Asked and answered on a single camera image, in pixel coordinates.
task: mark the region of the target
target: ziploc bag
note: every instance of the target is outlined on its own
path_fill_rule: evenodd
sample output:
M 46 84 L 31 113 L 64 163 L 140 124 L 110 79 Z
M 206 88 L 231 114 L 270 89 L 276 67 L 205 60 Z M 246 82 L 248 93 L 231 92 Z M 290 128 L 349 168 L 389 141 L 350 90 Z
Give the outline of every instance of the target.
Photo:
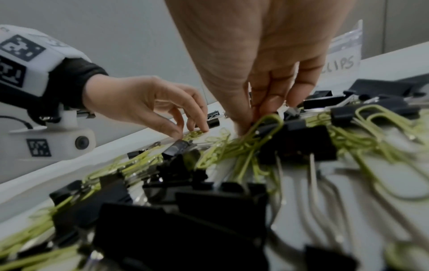
M 332 39 L 315 91 L 342 94 L 356 81 L 362 58 L 362 25 L 359 20 L 352 31 Z

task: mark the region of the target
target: hand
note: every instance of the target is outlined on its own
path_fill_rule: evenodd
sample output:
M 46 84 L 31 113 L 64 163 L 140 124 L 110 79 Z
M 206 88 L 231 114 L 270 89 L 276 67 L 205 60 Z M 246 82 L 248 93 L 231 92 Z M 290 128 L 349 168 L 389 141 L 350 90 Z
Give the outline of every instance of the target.
M 285 100 L 296 106 L 310 94 L 354 1 L 165 0 L 204 83 L 239 133 Z
M 204 132 L 209 130 L 207 105 L 198 90 L 158 77 L 95 75 L 87 82 L 82 98 L 88 110 L 144 125 L 175 139 L 182 138 L 185 125 L 180 108 L 188 117 L 189 131 L 194 130 L 195 124 Z M 172 115 L 177 124 L 156 112 Z

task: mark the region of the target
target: white table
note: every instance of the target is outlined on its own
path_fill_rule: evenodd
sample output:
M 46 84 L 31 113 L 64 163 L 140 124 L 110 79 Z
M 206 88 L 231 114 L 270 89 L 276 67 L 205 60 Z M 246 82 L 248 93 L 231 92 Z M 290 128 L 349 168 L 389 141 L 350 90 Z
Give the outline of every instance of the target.
M 361 62 L 360 78 L 398 80 L 429 73 L 429 42 L 401 49 L 399 51 L 365 59 Z M 222 111 L 218 103 L 209 105 L 209 112 Z M 221 121 L 221 127 L 232 130 L 230 120 Z M 216 135 L 220 128 L 210 131 Z M 0 184 L 0 239 L 21 230 L 28 225 L 27 217 L 46 204 L 48 194 L 65 184 L 81 179 L 92 172 L 94 166 L 104 164 L 127 152 L 149 145 L 165 138 L 160 133 L 149 129 L 136 132 L 108 144 L 97 147 L 93 152 L 70 161 L 62 161 L 6 183 Z M 373 159 L 371 163 L 379 165 L 379 174 L 392 181 L 398 189 L 415 193 L 420 187 L 411 180 L 418 178 L 406 168 L 392 167 L 383 161 Z M 342 161 L 324 163 L 325 172 L 331 172 L 328 178 L 334 182 L 345 199 L 349 216 L 352 218 L 354 234 L 358 237 L 360 254 L 365 270 L 381 270 L 384 266 L 382 248 L 387 241 L 396 238 L 406 239 L 407 233 L 371 199 L 368 191 L 362 186 L 360 175 L 344 175 L 336 170 L 355 167 L 353 163 Z M 278 223 L 278 235 L 288 245 L 302 249 L 304 244 L 326 244 L 313 219 L 309 218 L 307 204 L 307 181 L 304 169 L 284 167 L 284 194 L 287 204 L 282 208 Z M 414 206 L 395 202 L 408 217 L 421 227 L 426 228 L 429 235 L 429 204 Z M 293 270 L 293 266 L 284 262 L 270 249 L 267 250 L 271 270 Z

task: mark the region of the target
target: table surface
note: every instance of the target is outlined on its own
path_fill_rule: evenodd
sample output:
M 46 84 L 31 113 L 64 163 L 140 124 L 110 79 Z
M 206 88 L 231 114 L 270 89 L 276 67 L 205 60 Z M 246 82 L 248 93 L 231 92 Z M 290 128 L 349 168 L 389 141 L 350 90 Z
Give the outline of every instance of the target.
M 362 60 L 359 77 L 399 80 L 429 73 L 428 51 L 429 42 Z M 218 103 L 210 104 L 209 112 L 214 110 L 222 111 L 222 107 Z M 221 128 L 233 131 L 231 120 L 222 119 L 221 126 L 211 129 L 209 135 L 219 134 Z M 0 239 L 27 226 L 28 216 L 49 204 L 47 198 L 50 192 L 73 180 L 81 179 L 119 155 L 150 145 L 162 138 L 165 136 L 144 129 L 97 147 L 91 153 L 74 160 L 62 161 L 0 184 Z M 424 179 L 405 165 L 390 165 L 374 157 L 366 159 L 379 177 L 398 193 L 414 196 L 429 193 Z M 429 169 L 429 159 L 423 159 L 419 164 Z M 382 270 L 383 246 L 389 241 L 407 240 L 409 234 L 373 200 L 362 176 L 353 173 L 357 168 L 355 163 L 340 160 L 321 163 L 320 168 L 340 190 L 353 226 L 363 269 Z M 284 166 L 283 170 L 285 174 L 282 183 L 286 205 L 282 207 L 276 223 L 277 234 L 290 247 L 298 250 L 305 244 L 327 245 L 326 237 L 309 213 L 306 169 Z M 429 238 L 429 203 L 404 203 L 385 196 Z M 322 209 L 329 211 L 332 209 L 329 207 L 329 201 L 323 200 Z M 266 253 L 271 270 L 295 269 L 294 259 L 286 261 L 270 248 L 267 248 Z M 425 260 L 419 258 L 418 262 L 427 270 L 429 263 L 424 262 Z

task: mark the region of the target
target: black sleeve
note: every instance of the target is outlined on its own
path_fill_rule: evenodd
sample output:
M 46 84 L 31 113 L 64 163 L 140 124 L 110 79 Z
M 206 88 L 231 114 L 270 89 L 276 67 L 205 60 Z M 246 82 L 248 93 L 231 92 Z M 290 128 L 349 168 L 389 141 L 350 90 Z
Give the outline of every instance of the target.
M 83 58 L 66 58 L 49 73 L 49 83 L 43 95 L 45 101 L 60 102 L 66 107 L 85 109 L 82 92 L 94 75 L 108 75 L 100 66 Z

